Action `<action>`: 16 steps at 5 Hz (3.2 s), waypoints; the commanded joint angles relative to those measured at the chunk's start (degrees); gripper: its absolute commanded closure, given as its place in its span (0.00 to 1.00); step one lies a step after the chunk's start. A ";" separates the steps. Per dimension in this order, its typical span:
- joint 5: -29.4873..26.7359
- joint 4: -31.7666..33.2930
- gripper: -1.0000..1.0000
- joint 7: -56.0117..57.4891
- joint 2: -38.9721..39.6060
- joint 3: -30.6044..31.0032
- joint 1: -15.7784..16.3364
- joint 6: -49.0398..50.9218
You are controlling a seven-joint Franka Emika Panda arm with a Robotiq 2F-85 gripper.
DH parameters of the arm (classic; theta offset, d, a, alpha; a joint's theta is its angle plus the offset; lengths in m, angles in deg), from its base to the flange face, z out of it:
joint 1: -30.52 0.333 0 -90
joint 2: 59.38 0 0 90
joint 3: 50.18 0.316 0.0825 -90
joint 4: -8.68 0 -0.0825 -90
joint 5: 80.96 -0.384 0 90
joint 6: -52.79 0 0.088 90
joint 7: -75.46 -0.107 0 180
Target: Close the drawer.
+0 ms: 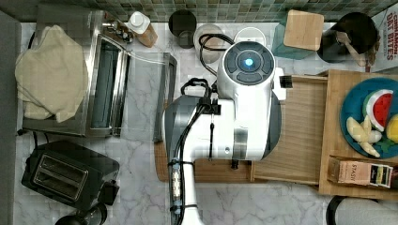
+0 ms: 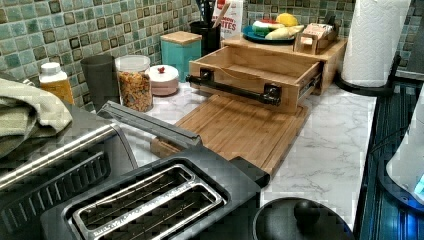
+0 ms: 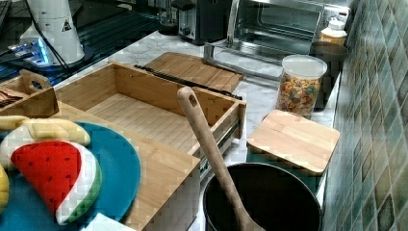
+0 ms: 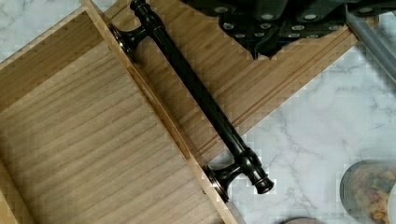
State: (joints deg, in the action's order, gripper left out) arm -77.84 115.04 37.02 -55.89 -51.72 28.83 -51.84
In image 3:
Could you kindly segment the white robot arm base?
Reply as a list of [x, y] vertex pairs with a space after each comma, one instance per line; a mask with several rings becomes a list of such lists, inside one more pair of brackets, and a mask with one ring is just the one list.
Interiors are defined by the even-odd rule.
[[73, 24], [68, 0], [25, 0], [32, 25], [22, 42], [34, 44], [35, 55], [27, 59], [37, 67], [75, 64], [85, 57]]

